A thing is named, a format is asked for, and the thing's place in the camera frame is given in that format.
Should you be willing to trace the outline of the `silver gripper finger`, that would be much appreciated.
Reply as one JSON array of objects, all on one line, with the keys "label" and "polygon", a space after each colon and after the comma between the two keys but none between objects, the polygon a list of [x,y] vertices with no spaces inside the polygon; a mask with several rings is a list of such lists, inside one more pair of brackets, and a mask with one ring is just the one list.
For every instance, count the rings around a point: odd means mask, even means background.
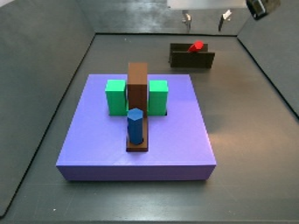
[{"label": "silver gripper finger", "polygon": [[182,21],[186,24],[187,32],[190,32],[191,31],[191,26],[193,26],[193,16],[191,16],[189,10],[183,10],[182,15],[183,15],[183,20]]},{"label": "silver gripper finger", "polygon": [[221,18],[220,18],[220,31],[222,31],[224,23],[225,23],[226,20],[230,19],[232,14],[233,14],[233,11],[232,11],[232,10],[228,10],[228,11],[222,14],[222,16],[221,16]]}]

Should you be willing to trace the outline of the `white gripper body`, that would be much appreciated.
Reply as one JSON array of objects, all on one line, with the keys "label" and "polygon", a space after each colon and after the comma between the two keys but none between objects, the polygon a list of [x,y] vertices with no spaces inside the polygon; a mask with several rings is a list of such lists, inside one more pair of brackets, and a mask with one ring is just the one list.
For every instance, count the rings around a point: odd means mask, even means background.
[{"label": "white gripper body", "polygon": [[248,7],[246,0],[167,0],[171,10],[217,10],[242,9]]}]

